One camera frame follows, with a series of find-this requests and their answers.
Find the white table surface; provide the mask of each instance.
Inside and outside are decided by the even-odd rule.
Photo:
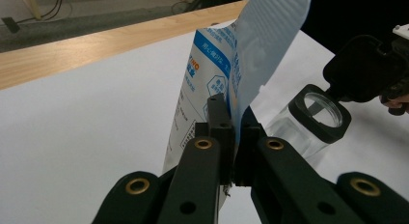
[[[194,33],[0,91],[0,223],[91,223],[115,182],[160,175]],[[333,54],[299,33],[252,107],[266,125]],[[368,173],[409,199],[409,115],[376,99],[347,103],[345,137],[311,158],[324,178]],[[259,223],[248,188],[233,188],[219,223]]]

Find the blue label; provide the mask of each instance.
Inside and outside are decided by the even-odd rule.
[[[222,72],[229,78],[231,65],[228,58],[222,51],[219,50],[213,43],[211,43],[203,34],[196,32],[193,43],[198,47],[202,53],[210,59]]]

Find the black cable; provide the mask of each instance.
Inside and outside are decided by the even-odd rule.
[[[59,1],[60,1],[60,0],[56,0],[56,1],[55,1],[55,4],[54,4],[54,7],[53,7],[48,13],[42,15],[41,18],[45,17],[46,15],[51,14],[51,13],[55,10],[55,8],[57,8],[57,5],[58,5],[58,2],[59,2]]]
[[[55,9],[57,8],[57,6],[59,5],[59,2],[60,2],[60,7],[59,7],[58,11],[60,11],[61,3],[63,2],[63,0],[56,0],[56,2],[55,2],[55,4],[54,4],[54,7],[53,7],[48,13],[43,14],[43,15],[41,16],[41,18],[43,18],[43,17],[45,17],[45,16],[51,14],[52,12],[54,12],[54,10],[55,10]],[[29,21],[29,20],[35,20],[35,18],[34,18],[34,17],[31,17],[31,18],[22,19],[22,20],[17,21],[16,23],[22,23],[22,22]]]
[[[193,0],[192,3],[189,4],[189,7],[187,7],[183,12],[188,13],[195,11],[201,4],[203,0]]]
[[[51,17],[49,17],[49,18],[47,18],[45,20],[50,20],[50,19],[54,18],[60,12],[60,9],[61,9],[62,5],[63,5],[63,0],[60,0],[60,4],[58,5],[57,12],[54,15],[52,15]]]
[[[179,4],[187,4],[187,5],[190,5],[190,3],[188,3],[188,2],[184,2],[184,1],[180,1],[180,2],[176,2],[174,5],[172,5],[172,7],[171,7],[171,12],[172,12],[172,14],[179,14],[179,13],[176,13],[175,12],[175,6],[176,5],[179,5]]]

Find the wooden surface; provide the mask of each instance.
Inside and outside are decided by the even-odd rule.
[[[0,53],[0,89],[238,18],[247,1]]]

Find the black lid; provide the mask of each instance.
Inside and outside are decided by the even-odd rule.
[[[308,94],[317,94],[326,98],[326,100],[331,103],[329,106],[338,111],[339,115],[341,116],[341,123],[338,126],[331,127],[317,121],[314,118],[314,113],[316,114],[322,109],[320,108],[319,110],[314,111],[314,104],[307,108],[304,98]],[[301,90],[288,104],[288,110],[301,125],[312,132],[318,139],[327,144],[332,144],[340,140],[351,123],[351,115],[349,112],[341,104],[315,85],[307,85],[304,87],[304,89]]]

